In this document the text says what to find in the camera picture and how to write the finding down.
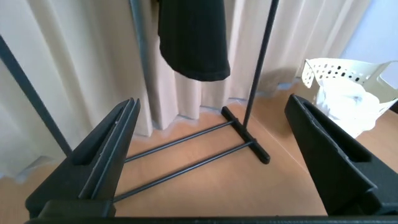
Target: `laundry basket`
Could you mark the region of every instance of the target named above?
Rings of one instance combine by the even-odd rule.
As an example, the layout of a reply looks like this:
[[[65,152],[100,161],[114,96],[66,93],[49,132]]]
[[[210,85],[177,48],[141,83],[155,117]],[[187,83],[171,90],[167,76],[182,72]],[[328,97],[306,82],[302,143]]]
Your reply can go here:
[[[398,99],[398,90],[395,90],[381,77],[383,71],[391,61],[382,64],[373,64],[340,58],[315,58],[305,60],[303,72],[296,95],[305,98],[311,103],[316,102],[319,81],[324,78],[349,78],[359,83],[367,92],[379,98],[379,113],[377,118],[387,111]]]

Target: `wooden floor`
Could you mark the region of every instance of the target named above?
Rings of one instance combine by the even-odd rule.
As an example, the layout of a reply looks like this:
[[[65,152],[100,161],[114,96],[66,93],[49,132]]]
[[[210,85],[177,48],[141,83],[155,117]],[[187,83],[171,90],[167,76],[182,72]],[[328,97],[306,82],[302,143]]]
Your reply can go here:
[[[249,131],[271,155],[264,165],[249,148],[241,149],[115,204],[117,216],[204,217],[255,215],[325,215],[325,209],[308,174],[290,127],[284,116],[288,92],[273,98],[257,98]],[[245,106],[228,108],[242,120]],[[180,138],[217,123],[221,115],[202,113],[197,122],[178,122],[150,138],[134,138],[129,155]],[[388,111],[376,127],[358,138],[387,165],[398,171],[398,116]],[[231,127],[183,142],[140,158],[124,166],[117,193],[140,186],[217,154],[243,141]],[[0,223],[23,223],[28,213],[25,198],[55,166],[37,169],[26,183],[0,180]]]

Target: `curtain fold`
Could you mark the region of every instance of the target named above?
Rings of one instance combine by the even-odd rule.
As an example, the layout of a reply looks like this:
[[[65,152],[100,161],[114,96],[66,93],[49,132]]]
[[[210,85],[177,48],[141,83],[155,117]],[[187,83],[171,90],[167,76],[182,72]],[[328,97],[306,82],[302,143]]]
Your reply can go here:
[[[368,4],[280,0],[258,90],[272,94],[291,82],[305,58],[339,57]],[[135,134],[144,136],[177,115],[199,118],[200,106],[246,99],[270,5],[224,1],[231,76],[218,82],[190,80],[167,65],[156,0],[1,1],[0,33],[73,149],[129,97],[141,99]]]

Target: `white laundry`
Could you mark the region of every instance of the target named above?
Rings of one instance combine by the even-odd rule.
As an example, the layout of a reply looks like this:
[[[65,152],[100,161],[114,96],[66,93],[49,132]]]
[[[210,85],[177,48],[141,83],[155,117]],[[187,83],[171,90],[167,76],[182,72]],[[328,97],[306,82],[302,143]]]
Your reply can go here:
[[[352,137],[372,129],[377,120],[379,99],[347,78],[319,81],[316,106]]]

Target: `black garment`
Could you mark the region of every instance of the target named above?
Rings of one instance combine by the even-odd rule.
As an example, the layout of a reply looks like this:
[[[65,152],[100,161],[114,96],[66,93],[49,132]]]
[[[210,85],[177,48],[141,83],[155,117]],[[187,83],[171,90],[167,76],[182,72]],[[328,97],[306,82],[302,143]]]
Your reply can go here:
[[[160,52],[187,78],[218,81],[229,76],[223,0],[160,0]]]

